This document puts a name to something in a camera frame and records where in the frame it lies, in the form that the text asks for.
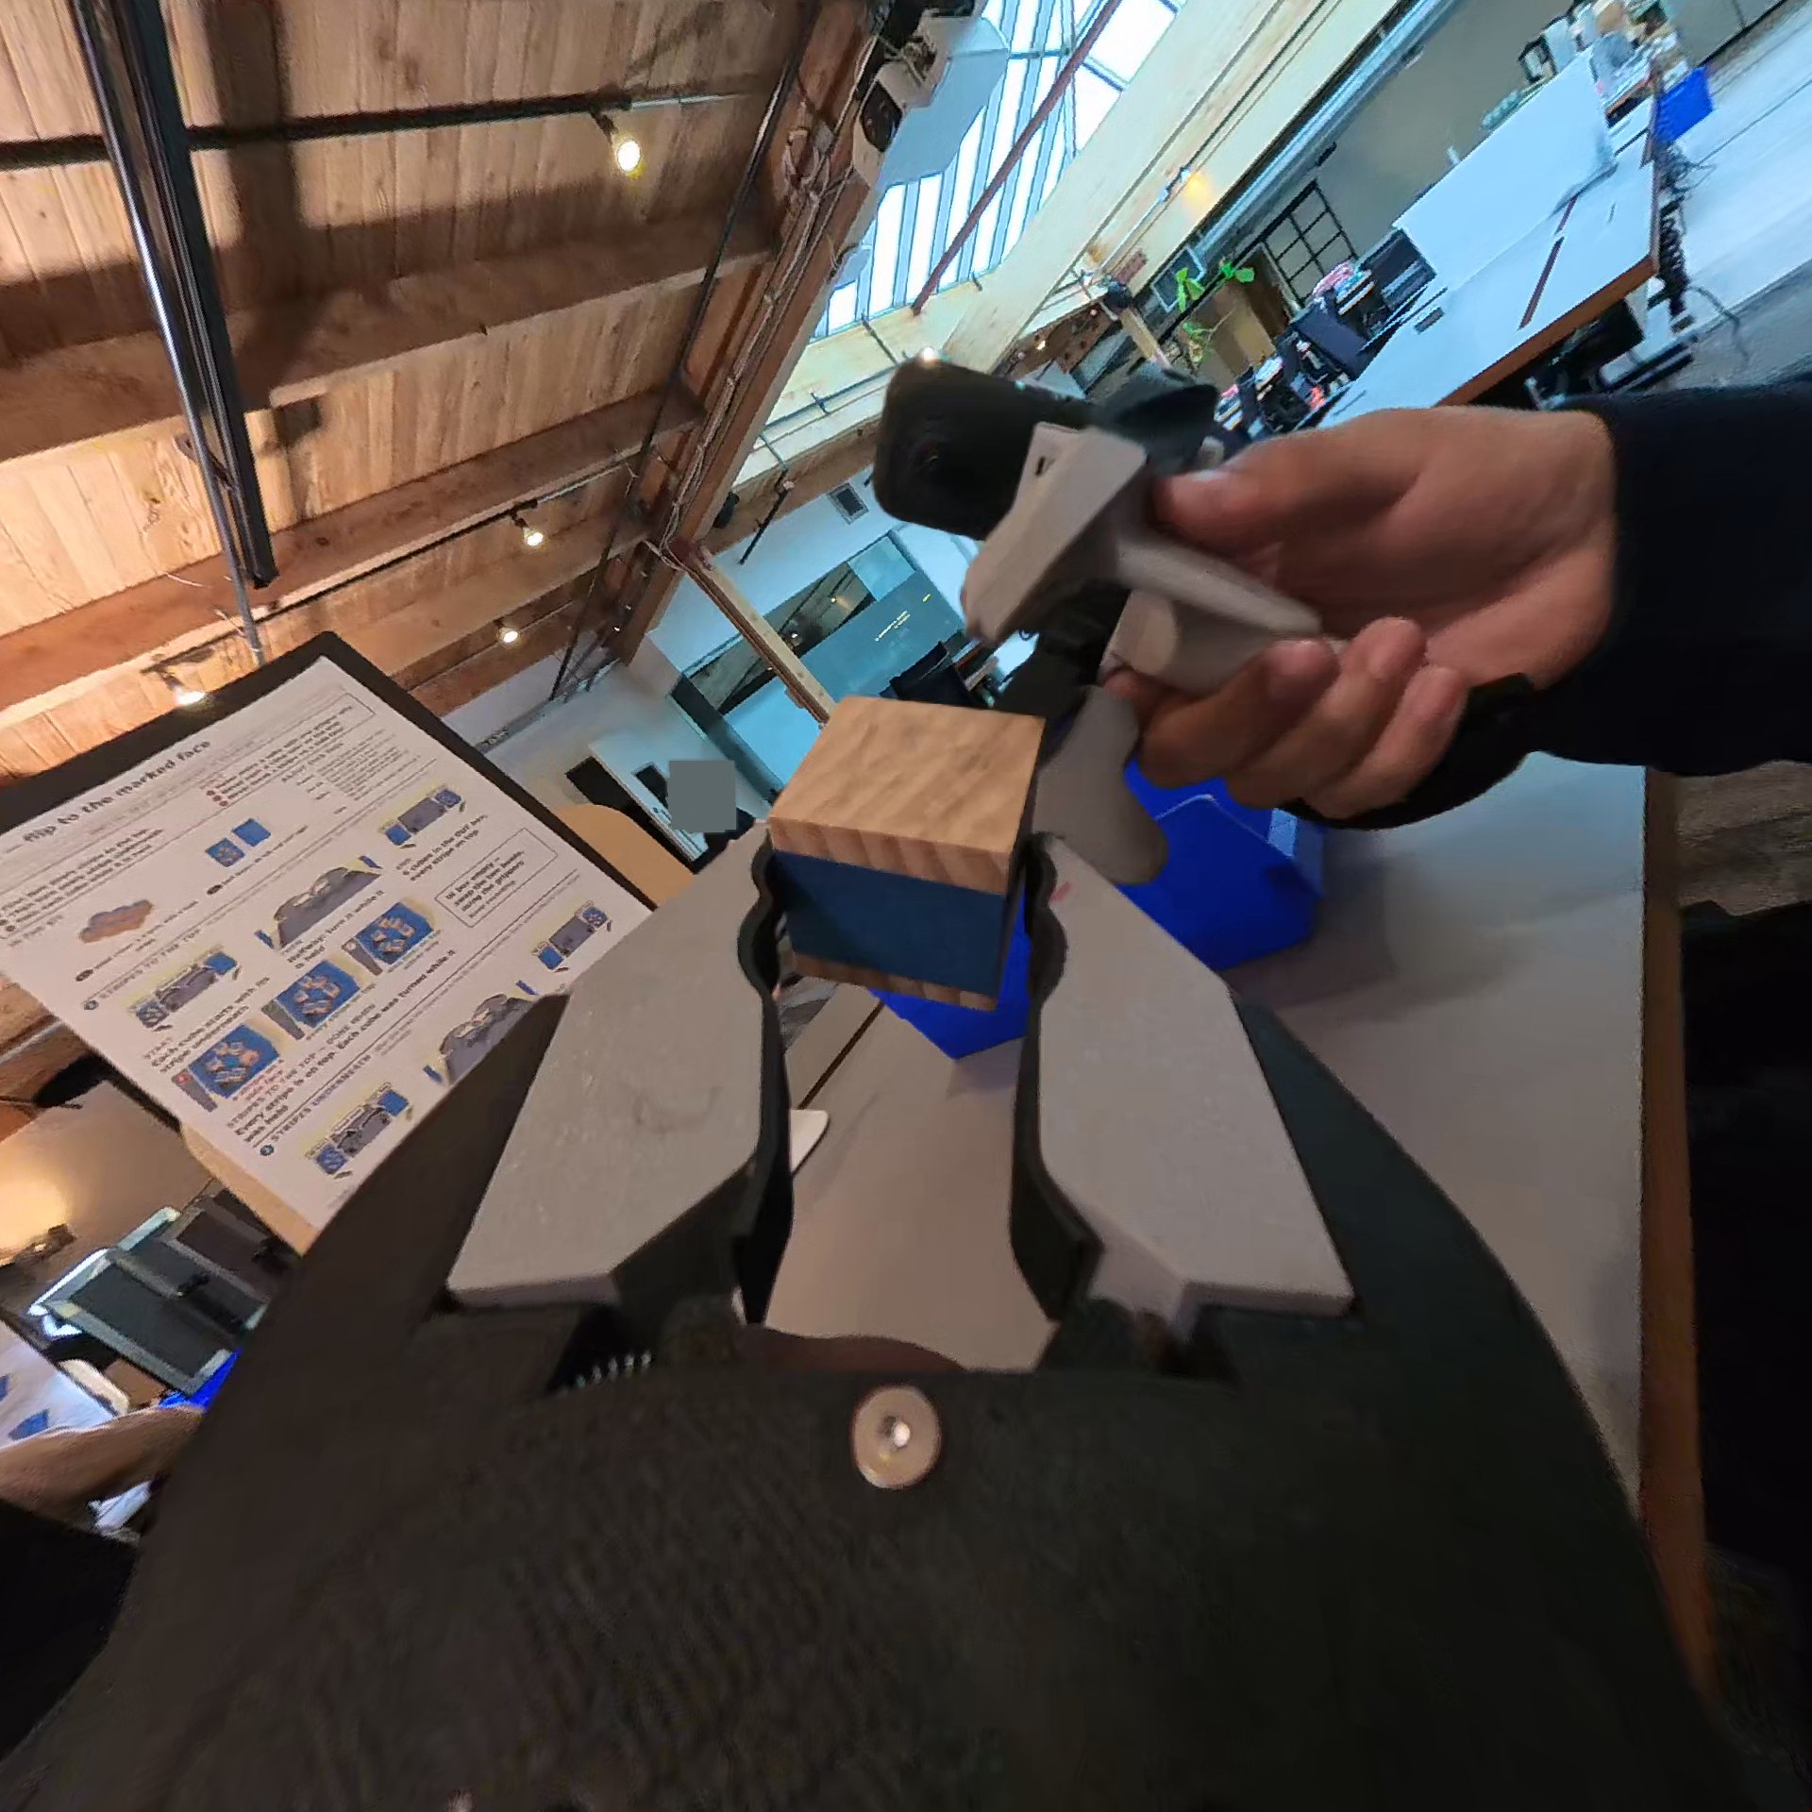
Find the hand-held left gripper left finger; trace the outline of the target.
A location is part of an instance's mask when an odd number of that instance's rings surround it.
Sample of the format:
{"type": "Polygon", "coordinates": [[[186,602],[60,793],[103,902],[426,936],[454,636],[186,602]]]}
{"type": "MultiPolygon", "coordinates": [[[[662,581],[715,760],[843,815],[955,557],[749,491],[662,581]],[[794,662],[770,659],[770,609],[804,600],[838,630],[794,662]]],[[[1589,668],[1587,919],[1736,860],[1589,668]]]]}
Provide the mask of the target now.
{"type": "Polygon", "coordinates": [[[770,849],[728,849],[564,996],[447,1276],[471,1310],[762,1315],[790,1238],[770,849]]]}

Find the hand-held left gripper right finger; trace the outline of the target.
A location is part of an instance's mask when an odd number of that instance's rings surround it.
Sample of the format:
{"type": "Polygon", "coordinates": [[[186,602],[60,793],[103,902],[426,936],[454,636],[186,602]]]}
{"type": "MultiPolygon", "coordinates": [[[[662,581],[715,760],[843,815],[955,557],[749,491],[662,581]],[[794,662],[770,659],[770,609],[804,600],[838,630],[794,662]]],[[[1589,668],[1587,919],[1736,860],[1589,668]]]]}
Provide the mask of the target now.
{"type": "Polygon", "coordinates": [[[1024,889],[1009,1251],[1051,1323],[1109,1302],[1338,1319],[1351,1281],[1226,983],[1053,836],[1024,889]]]}

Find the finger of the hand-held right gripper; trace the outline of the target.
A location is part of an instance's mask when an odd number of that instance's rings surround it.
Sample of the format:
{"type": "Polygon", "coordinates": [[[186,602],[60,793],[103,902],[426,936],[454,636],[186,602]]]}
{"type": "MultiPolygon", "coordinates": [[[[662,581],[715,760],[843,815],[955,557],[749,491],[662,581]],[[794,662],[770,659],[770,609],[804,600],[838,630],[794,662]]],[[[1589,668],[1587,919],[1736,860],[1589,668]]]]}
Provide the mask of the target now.
{"type": "Polygon", "coordinates": [[[998,647],[1013,634],[1034,632],[1083,543],[1145,475],[1147,453],[1126,436],[1038,423],[1007,509],[962,577],[968,638],[998,647]]]}
{"type": "Polygon", "coordinates": [[[1083,691],[1036,781],[1036,834],[1058,840],[1106,881],[1153,881],[1166,834],[1126,781],[1140,742],[1134,708],[1113,691],[1083,691]]]}

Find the blue plastic bin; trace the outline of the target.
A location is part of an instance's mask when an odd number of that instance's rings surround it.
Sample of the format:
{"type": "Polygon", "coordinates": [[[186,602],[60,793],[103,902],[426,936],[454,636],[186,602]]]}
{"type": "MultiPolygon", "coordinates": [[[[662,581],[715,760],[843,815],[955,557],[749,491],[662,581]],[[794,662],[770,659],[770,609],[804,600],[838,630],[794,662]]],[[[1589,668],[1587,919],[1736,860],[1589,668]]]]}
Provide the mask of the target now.
{"type": "MultiPolygon", "coordinates": [[[[1325,896],[1325,828],[1285,810],[1236,804],[1221,781],[1162,787],[1132,762],[1130,793],[1166,838],[1162,872],[1123,894],[1198,962],[1225,972],[1308,940],[1325,896]]],[[[949,1059],[1026,1032],[1030,936],[1019,921],[1007,942],[1002,991],[992,1008],[964,1008],[913,994],[875,998],[949,1059]]]]}

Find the blue striped wooden cube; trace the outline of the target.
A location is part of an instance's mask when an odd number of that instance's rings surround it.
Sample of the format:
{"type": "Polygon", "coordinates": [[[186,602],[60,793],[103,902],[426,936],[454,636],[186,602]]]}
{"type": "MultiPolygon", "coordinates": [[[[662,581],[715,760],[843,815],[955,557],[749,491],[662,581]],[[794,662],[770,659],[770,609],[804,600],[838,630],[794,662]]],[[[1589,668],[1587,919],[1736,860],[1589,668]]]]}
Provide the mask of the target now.
{"type": "Polygon", "coordinates": [[[992,1010],[1043,734],[1004,709],[841,700],[766,817],[766,883],[794,968],[992,1010]]]}

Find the person's right forearm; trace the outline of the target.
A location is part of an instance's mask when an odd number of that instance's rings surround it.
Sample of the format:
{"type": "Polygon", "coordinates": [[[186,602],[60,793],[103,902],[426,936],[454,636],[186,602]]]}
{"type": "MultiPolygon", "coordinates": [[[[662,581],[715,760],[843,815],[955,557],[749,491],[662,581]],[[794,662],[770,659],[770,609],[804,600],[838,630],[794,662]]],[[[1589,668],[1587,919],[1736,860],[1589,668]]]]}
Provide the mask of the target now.
{"type": "Polygon", "coordinates": [[[1460,723],[1468,802],[1527,757],[1717,777],[1810,760],[1810,385],[1596,398],[1613,455],[1602,638],[1460,723]]]}

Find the person's right hand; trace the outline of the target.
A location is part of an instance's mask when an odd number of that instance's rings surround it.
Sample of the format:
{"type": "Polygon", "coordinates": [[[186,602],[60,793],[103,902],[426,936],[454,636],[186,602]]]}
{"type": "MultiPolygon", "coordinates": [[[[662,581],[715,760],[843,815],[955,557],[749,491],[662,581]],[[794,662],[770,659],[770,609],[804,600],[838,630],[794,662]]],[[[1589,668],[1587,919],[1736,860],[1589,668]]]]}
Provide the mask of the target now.
{"type": "Polygon", "coordinates": [[[1313,611],[1321,634],[1187,696],[1119,672],[1149,781],[1219,781],[1336,823],[1402,804],[1472,691],[1551,687],[1604,640],[1617,453],[1594,413],[1381,411],[1166,477],[1155,519],[1313,611]]]}

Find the green potted plant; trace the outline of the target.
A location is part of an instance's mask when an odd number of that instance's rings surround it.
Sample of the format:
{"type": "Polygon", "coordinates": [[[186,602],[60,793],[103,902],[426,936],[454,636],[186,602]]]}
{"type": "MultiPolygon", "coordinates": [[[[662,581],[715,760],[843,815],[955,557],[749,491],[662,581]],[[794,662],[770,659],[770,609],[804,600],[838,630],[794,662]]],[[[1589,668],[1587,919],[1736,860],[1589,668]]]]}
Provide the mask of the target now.
{"type": "Polygon", "coordinates": [[[1177,321],[1170,338],[1189,373],[1219,372],[1226,387],[1266,357],[1270,340],[1253,302],[1257,270],[1251,264],[1217,260],[1206,273],[1192,266],[1177,272],[1174,302],[1177,321]]]}

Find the skylight window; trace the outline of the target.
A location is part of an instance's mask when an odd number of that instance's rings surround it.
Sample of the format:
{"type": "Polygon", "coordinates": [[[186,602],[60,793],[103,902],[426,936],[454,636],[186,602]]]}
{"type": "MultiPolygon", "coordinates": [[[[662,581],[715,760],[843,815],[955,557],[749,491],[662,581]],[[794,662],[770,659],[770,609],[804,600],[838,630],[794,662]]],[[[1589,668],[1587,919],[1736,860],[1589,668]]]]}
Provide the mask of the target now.
{"type": "Polygon", "coordinates": [[[811,340],[983,279],[1155,51],[1174,2],[989,2],[940,94],[906,113],[862,238],[828,281],[811,340]],[[1104,24],[1098,15],[1109,11],[1104,24]]]}

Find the long white table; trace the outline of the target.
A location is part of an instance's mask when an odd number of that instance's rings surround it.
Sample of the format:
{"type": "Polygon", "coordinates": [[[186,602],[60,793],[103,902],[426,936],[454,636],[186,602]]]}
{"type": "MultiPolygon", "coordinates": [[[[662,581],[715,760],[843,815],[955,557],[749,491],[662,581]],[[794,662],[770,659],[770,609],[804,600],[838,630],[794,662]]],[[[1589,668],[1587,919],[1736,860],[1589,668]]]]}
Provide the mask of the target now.
{"type": "Polygon", "coordinates": [[[1326,409],[1479,400],[1555,404],[1604,390],[1734,387],[1808,375],[1808,11],[1764,32],[1711,83],[1711,109],[1664,145],[1655,102],[1608,128],[1610,166],[1534,164],[1557,207],[1483,247],[1511,200],[1506,153],[1485,149],[1417,207],[1409,236],[1432,260],[1438,228],[1470,228],[1402,326],[1326,409]]]}

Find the black steel beam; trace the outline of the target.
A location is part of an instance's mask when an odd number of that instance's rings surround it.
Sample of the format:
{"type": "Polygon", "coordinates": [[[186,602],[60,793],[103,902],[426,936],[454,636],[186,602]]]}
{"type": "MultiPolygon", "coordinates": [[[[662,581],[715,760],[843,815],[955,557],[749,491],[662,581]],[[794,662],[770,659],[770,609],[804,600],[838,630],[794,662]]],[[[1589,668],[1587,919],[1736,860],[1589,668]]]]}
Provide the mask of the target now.
{"type": "Polygon", "coordinates": [[[247,407],[156,2],[67,11],[245,630],[277,577],[247,407]]]}

